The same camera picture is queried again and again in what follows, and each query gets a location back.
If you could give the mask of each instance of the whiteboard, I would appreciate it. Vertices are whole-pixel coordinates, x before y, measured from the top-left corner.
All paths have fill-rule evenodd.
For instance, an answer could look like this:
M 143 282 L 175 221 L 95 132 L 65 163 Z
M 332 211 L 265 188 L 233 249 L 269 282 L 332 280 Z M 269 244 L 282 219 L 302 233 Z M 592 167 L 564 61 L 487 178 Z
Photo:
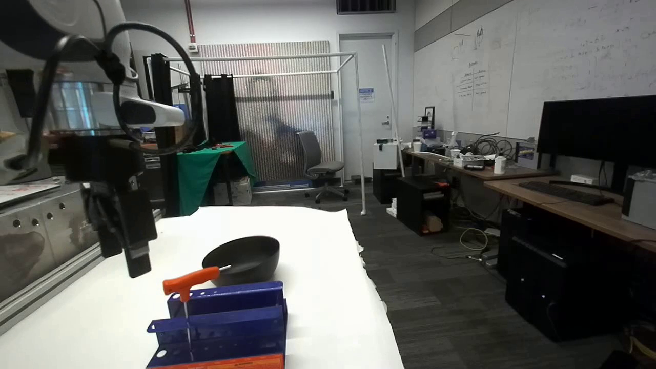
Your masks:
M 416 110 L 537 137 L 544 101 L 656 95 L 654 0 L 514 0 L 416 51 Z

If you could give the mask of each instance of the computer monitor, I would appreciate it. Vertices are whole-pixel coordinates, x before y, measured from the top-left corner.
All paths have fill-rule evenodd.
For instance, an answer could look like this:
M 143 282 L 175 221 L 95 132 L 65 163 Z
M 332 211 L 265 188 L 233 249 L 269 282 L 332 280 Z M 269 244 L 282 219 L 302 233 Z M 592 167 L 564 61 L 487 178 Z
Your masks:
M 544 103 L 537 151 L 612 162 L 621 191 L 626 167 L 656 168 L 656 97 Z

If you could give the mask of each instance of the white table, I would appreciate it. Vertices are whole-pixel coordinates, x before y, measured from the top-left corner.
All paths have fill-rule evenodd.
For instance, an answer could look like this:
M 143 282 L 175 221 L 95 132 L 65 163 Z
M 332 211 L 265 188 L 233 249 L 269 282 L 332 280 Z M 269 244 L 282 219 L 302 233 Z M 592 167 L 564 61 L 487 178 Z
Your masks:
M 158 232 L 151 273 L 128 278 L 122 257 L 102 261 L 0 336 L 0 366 L 146 366 L 158 347 L 146 325 L 165 317 L 161 280 L 199 268 L 218 244 L 255 233 L 280 241 L 274 278 L 289 305 L 286 369 L 404 366 L 347 211 L 201 207 L 158 221 Z

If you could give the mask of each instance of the orange clamp handle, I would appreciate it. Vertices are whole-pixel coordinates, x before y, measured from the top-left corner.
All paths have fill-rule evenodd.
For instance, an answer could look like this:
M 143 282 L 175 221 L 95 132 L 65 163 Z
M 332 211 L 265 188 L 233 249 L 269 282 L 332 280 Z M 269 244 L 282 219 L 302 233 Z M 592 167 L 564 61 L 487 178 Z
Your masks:
M 215 276 L 220 276 L 220 268 L 218 266 L 208 266 L 208 268 L 201 268 L 201 271 L 194 271 L 194 273 L 188 273 L 188 275 L 183 275 L 183 276 L 175 276 L 175 278 L 165 278 L 161 284 L 163 284 L 163 295 L 169 295 L 169 293 L 179 293 L 181 295 L 181 302 L 187 304 L 188 302 L 188 291 L 192 284 L 201 284 L 201 282 L 207 282 Z

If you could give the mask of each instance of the gray floor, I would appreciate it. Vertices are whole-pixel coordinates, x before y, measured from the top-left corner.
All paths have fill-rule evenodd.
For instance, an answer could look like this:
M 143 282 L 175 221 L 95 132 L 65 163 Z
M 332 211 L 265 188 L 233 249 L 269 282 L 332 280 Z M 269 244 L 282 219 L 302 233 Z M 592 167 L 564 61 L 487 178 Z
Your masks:
M 503 278 L 465 259 L 471 250 L 459 244 L 459 226 L 468 219 L 423 237 L 389 218 L 368 191 L 366 199 L 366 216 L 359 216 L 359 192 L 319 206 L 302 192 L 259 194 L 254 202 L 348 210 L 408 369 L 596 369 L 619 347 L 617 336 L 552 343 L 517 316 L 503 302 Z

